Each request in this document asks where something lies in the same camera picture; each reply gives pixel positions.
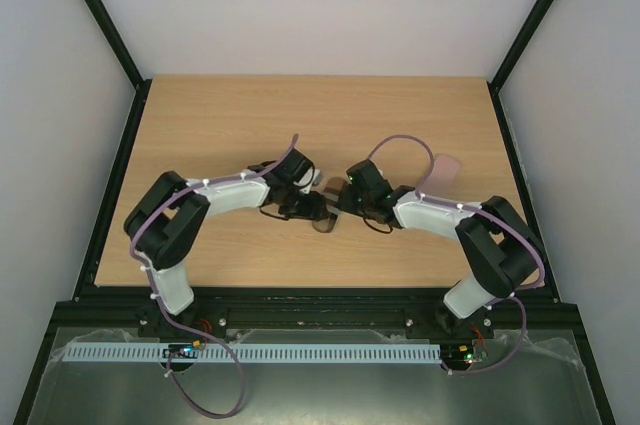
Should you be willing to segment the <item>pink glasses case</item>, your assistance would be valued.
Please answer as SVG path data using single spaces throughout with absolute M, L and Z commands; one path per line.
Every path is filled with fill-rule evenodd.
M 427 195 L 445 197 L 453 188 L 461 163 L 447 154 L 437 154 L 429 176 L 421 186 Z

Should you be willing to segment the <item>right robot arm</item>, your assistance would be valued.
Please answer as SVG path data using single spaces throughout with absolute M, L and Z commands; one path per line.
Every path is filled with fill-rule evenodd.
M 544 247 L 505 198 L 457 202 L 409 186 L 394 188 L 370 159 L 353 165 L 346 175 L 339 198 L 342 211 L 391 231 L 421 230 L 461 246 L 470 275 L 441 299 L 436 324 L 443 334 L 460 335 L 479 309 L 544 282 Z

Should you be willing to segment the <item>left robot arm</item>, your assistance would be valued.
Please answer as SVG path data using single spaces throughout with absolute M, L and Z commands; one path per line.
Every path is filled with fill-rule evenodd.
M 186 257 L 211 217 L 275 205 L 276 219 L 327 218 L 325 198 L 313 189 L 321 178 L 321 170 L 294 147 L 278 160 L 228 176 L 198 180 L 175 171 L 161 174 L 124 221 L 132 256 L 143 261 L 151 297 L 174 316 L 193 303 Z

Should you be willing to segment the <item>brown plaid glasses case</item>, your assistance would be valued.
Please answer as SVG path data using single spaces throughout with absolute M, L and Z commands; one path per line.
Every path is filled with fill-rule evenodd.
M 328 234 L 335 229 L 338 219 L 341 215 L 339 201 L 345 184 L 346 182 L 343 178 L 332 177 L 329 178 L 324 185 L 321 194 L 325 199 L 326 211 L 318 220 L 314 220 L 312 222 L 312 227 L 316 232 L 321 234 Z

